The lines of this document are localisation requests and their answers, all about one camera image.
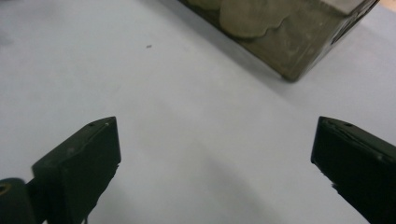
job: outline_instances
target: white surface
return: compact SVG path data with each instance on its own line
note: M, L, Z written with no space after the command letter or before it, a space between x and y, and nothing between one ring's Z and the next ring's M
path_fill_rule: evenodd
M322 2L349 14L364 0L321 0Z
M0 178L114 115L91 223L366 223L309 159L320 115L396 144L395 20L375 8L289 84L177 1L1 1Z

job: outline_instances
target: black plastic part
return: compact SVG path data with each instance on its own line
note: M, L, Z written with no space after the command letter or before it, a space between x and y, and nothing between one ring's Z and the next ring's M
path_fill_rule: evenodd
M10 178L0 181L0 223L36 224L23 180Z
M80 224L96 206L120 163L116 118L99 119L33 165L32 189L48 203L49 224Z
M26 184L26 189L30 197L33 213L35 214L35 222L43 223L50 211L50 203L46 192L37 185L35 179Z
M337 119L319 118L311 161L370 223L396 223L396 147Z

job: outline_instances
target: white table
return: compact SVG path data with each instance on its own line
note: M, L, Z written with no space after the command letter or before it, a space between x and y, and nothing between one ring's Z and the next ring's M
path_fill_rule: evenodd
M396 145L396 14L290 84L170 0L0 2L0 179L117 116L90 223L367 223L310 163L318 116Z

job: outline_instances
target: box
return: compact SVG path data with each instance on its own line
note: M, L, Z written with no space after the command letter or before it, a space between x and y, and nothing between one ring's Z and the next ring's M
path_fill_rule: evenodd
M296 81L378 0L179 0L276 70Z

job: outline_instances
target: black object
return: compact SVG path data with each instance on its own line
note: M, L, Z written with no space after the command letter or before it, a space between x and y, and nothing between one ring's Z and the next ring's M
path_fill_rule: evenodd
M92 122L33 165L27 185L0 181L0 223L80 224L120 163L116 118Z
M396 223L396 147L337 119L319 118L311 161L370 223Z

